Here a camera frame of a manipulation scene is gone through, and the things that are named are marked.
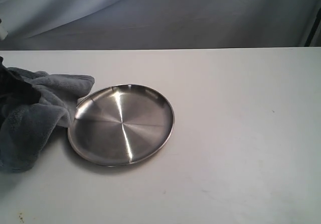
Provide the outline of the grey fleece cloth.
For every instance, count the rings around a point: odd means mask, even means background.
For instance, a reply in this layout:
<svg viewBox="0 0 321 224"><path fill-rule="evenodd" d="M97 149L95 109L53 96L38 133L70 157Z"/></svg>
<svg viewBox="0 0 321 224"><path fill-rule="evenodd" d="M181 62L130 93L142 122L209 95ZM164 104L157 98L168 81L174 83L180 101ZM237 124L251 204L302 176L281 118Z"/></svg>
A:
<svg viewBox="0 0 321 224"><path fill-rule="evenodd" d="M89 75L48 74L1 65L1 172L33 168L57 127L68 128Z"/></svg>

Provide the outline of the round stainless steel plate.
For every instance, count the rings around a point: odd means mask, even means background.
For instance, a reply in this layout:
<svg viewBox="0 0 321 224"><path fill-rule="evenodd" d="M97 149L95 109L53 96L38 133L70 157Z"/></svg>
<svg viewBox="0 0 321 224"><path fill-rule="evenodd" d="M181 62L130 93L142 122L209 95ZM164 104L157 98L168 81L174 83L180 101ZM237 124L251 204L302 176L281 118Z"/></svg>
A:
<svg viewBox="0 0 321 224"><path fill-rule="evenodd" d="M76 107L68 140L81 158L106 167L139 163L170 138L175 114L158 91L122 84L85 97Z"/></svg>

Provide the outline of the grey backdrop cloth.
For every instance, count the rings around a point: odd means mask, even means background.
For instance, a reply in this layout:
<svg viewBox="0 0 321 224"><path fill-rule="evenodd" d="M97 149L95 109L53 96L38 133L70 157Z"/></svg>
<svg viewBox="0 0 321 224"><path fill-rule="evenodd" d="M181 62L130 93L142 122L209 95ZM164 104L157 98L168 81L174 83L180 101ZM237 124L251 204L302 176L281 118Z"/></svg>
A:
<svg viewBox="0 0 321 224"><path fill-rule="evenodd" d="M320 0L1 0L2 50L302 46Z"/></svg>

